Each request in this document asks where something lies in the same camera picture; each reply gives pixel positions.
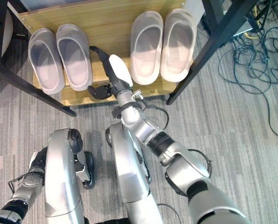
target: cable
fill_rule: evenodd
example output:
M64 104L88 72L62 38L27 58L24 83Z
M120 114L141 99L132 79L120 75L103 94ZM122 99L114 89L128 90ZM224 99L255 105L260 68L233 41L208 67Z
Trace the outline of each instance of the cable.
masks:
M174 211L176 216L178 217L180 224L182 224L180 215L177 213L177 211L172 206L170 206L169 204L165 204L165 203L158 204L158 206L167 206L168 208L172 209L172 211Z
M254 36L254 37L253 37L253 36L249 36L247 32L245 32L244 35L245 35L248 39L252 39L252 40L255 40L255 39L258 39L258 38L259 38L258 36Z
M155 110L158 110L158 111L162 111L167 116L167 122L165 124L165 127L163 128L163 130L165 130L168 123L169 123L169 120L170 120L168 112L164 108L161 108L161 107L158 107L158 106L155 106L155 105L149 105L144 99L141 99L141 101L145 105L145 108L142 111L145 111L146 109L155 109Z
M201 154L204 157L204 159L206 160L206 163L207 163L207 170L208 170L208 173L209 173L208 177L210 178L212 176L212 171L213 171L212 163L211 163L212 161L202 151L199 151L197 149L188 149L188 150L190 152L197 152L197 153Z
M259 43L253 44L253 40L245 40L241 36L232 40L233 49L227 51L219 60L218 74L228 83L237 84L240 88L250 94L262 95L267 105L268 123L272 132L278 136L278 133L271 126L271 111L268 98L265 93L272 85L278 84L278 68L269 67L269 54L278 54L278 33L277 37L269 37L272 32L278 31L278 27L263 30L258 33ZM221 62L229 54L233 54L233 78L232 80L224 77L221 71ZM236 70L238 67L247 69L247 77L252 83L253 80L258 80L267 84L264 89L255 86L254 84L239 81L240 77Z

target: white slipper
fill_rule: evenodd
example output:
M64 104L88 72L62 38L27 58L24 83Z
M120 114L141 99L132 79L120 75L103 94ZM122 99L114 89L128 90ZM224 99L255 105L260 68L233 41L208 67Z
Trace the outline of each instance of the white slipper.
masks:
M155 11L140 14L131 34L131 76L141 85L153 83L160 72L163 19Z
M63 24L58 28L56 40L71 88L86 90L92 84L87 35L74 24Z
M60 92L65 85L63 68L51 30L41 28L32 34L28 56L42 90L47 94Z
M161 75L169 82L183 80L190 69L196 43L197 27L184 9L172 10L164 26Z

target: wooden shelf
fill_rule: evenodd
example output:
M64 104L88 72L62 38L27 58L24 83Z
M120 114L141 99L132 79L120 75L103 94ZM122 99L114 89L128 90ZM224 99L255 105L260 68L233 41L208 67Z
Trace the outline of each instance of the wooden shelf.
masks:
M142 12L154 10L163 19L173 9L182 4L182 0L88 0L65 6L50 7L32 12L19 14L19 19L30 31L46 27L54 33L60 25L73 23L79 26L88 36L91 46L97 46L110 54L121 57L130 68L130 34L132 23ZM108 83L102 63L96 54L90 53L93 71L93 86ZM39 87L34 75L34 86ZM151 85L140 86L134 83L134 90L141 89L143 95L157 96L173 92L176 84L159 78ZM61 93L64 105L82 105L104 102L93 99L88 91L77 92L70 88L66 78L66 85Z

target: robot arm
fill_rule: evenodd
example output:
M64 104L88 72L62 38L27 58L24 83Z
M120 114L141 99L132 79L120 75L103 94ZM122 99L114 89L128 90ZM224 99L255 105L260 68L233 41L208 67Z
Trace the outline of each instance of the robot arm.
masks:
M193 223L250 224L231 200L210 182L209 173L198 159L138 109L135 99L143 97L140 91L133 94L130 74L126 72L123 61L115 55L108 56L96 47L90 49L97 52L103 62L110 80L108 91L111 90L118 101L119 107L112 114L121 118L124 127L150 147L161 165L167 167L165 178L177 194L188 197Z
M0 224L20 224L44 185L47 148L37 153L21 186L0 210Z

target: striped carpet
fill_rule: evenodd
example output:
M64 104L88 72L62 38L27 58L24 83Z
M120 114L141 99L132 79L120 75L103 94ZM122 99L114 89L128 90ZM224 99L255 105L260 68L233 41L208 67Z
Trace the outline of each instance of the striped carpet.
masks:
M278 26L278 21L269 26ZM195 56L208 36L198 27ZM278 224L278 137L267 122L267 106L262 96L250 95L217 74L219 58L231 48L220 48L172 106L165 97L148 99L164 107L171 120L167 132L189 148L203 151L213 162L212 182L224 191L253 224ZM27 43L12 40L5 55L7 67L31 81L32 68L27 58ZM224 74L231 65L222 64ZM271 100L271 125L278 130L278 86L268 93ZM126 217L118 194L113 152L104 131L116 122L111 117L115 103L76 106L72 118L40 100L0 81L0 208L11 196L7 181L28 170L34 151L47 144L48 135L62 127L78 129L84 149L91 151L96 163L96 186L81 189L85 216L90 223ZM161 112L147 115L160 125ZM150 168L151 191L158 203L174 207L183 224L190 223L188 200L173 192L164 178L165 169L157 158L144 150ZM179 223L177 216L160 207L165 224ZM23 223L44 223L44 188Z

